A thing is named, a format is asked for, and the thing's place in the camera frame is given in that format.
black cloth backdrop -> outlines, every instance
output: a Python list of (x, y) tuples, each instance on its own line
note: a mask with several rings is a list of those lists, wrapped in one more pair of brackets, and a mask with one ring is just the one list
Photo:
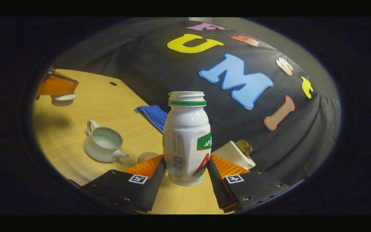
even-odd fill
[[(228, 141), (244, 139), (253, 147), (250, 157), (254, 169), (270, 172), (287, 185), (307, 178), (324, 162), (334, 147), (340, 129), (340, 103), (321, 96), (313, 85), (313, 76), (295, 64), (266, 41), (260, 41), (231, 28), (196, 31), (187, 27), (201, 22), (188, 18), (134, 18), (113, 25), (77, 44), (55, 62), (58, 69), (73, 69), (119, 78), (149, 105), (159, 105), (169, 112), (168, 93), (171, 91), (203, 91), (205, 111), (212, 127), (212, 151)], [(195, 34), (202, 40), (187, 42), (193, 47), (213, 39), (223, 46), (214, 46), (200, 53), (180, 53), (169, 49), (167, 43), (184, 34)], [(251, 46), (231, 36), (242, 35), (259, 41)], [(264, 73), (274, 86), (266, 88), (256, 99), (252, 110), (239, 104), (231, 91), (221, 83), (211, 83), (199, 75), (232, 54), (244, 61), (244, 74)], [(287, 60), (293, 75), (281, 70), (276, 60)], [(313, 88), (312, 98), (302, 89), (308, 79)], [(294, 112), (279, 123), (275, 131), (264, 125), (264, 118), (272, 116), (290, 96), (296, 106)]]

yellow letter u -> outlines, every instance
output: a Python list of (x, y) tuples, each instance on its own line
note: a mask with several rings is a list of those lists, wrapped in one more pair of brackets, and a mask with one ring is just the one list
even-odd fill
[(175, 50), (180, 53), (200, 53), (216, 45), (221, 45), (221, 46), (224, 45), (223, 43), (219, 41), (215, 41), (211, 39), (206, 39), (206, 42), (198, 46), (195, 46), (195, 47), (186, 47), (183, 45), (186, 42), (192, 41), (194, 39), (202, 39), (202, 37), (199, 35), (184, 34), (182, 37), (176, 38), (175, 40), (168, 42), (167, 46), (170, 49)]

green label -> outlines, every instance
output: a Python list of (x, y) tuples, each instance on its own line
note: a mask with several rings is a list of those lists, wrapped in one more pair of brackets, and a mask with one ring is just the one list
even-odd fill
[(211, 131), (197, 139), (197, 151), (210, 149), (212, 145)]

barcode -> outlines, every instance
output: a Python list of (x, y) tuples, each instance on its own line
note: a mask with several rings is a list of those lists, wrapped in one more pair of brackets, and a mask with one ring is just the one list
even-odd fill
[(179, 170), (179, 171), (182, 171), (183, 170), (183, 166), (178, 165), (178, 164), (174, 164), (174, 169)]
[(183, 165), (183, 159), (181, 157), (173, 156), (173, 160), (175, 164)]

yellow letter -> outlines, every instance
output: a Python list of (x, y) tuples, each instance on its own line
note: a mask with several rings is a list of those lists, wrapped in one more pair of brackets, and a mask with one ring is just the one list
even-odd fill
[(184, 34), (182, 37), (176, 38), (175, 40), (168, 42), (167, 46), (170, 49), (175, 50), (180, 53), (200, 53), (216, 45), (221, 45), (221, 46), (224, 45), (223, 43), (219, 41), (215, 41), (211, 39), (206, 39), (206, 42), (198, 46), (195, 46), (195, 47), (186, 47), (183, 45), (186, 42), (192, 41), (194, 39), (202, 39), (202, 37), (199, 35)]
[(303, 84), (301, 84), (303, 88), (303, 92), (306, 94), (308, 98), (312, 98), (312, 95), (309, 93), (309, 90), (313, 92), (312, 84), (304, 77), (301, 77), (303, 79)]

